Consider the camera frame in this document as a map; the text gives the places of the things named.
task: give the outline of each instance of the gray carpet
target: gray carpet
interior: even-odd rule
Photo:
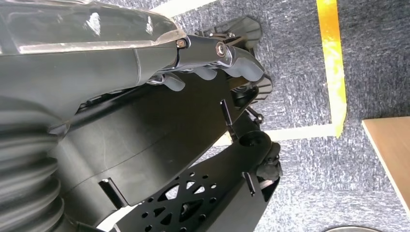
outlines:
[[[105,0],[145,9],[164,1]],[[364,118],[410,115],[410,4],[339,0],[338,9],[348,97],[344,132],[340,139],[281,142],[284,177],[256,232],[321,232],[340,225],[410,232],[360,126]],[[193,32],[243,15],[262,25],[256,56],[275,84],[256,106],[266,118],[263,129],[329,123],[315,0],[219,0],[175,20]]]

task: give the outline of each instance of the black metal bracket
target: black metal bracket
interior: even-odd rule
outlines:
[[[133,209],[117,223],[120,231],[253,231],[279,183],[279,178],[267,182],[256,173],[279,150],[272,149],[277,144],[247,114],[238,123],[235,128],[243,128],[238,140]]]

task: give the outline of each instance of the round hole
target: round hole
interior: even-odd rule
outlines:
[[[205,218],[206,218],[205,214],[201,214],[201,215],[199,215],[198,220],[199,220],[199,221],[204,221]]]
[[[151,229],[152,229],[152,226],[149,225],[149,226],[145,227],[145,232],[151,231]]]
[[[257,131],[249,132],[239,139],[242,146],[255,146],[262,143],[261,134]]]

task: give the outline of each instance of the bolt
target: bolt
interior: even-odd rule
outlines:
[[[258,115],[258,120],[260,124],[264,123],[264,116],[263,115]]]
[[[176,47],[177,48],[184,48],[187,46],[187,42],[185,40],[177,40]]]
[[[226,55],[226,46],[222,42],[218,42],[216,46],[217,55],[220,57],[225,57]]]

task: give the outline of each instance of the white tape line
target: white tape line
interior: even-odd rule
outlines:
[[[216,0],[169,0],[168,2],[151,9],[168,18],[196,9]]]
[[[272,141],[283,141],[292,139],[307,139],[315,137],[327,137],[335,136],[335,126],[332,124],[299,127],[299,128],[289,128],[280,130],[266,130],[264,131],[269,135]],[[225,133],[221,136],[214,146],[228,146],[232,144],[231,137],[229,133]]]

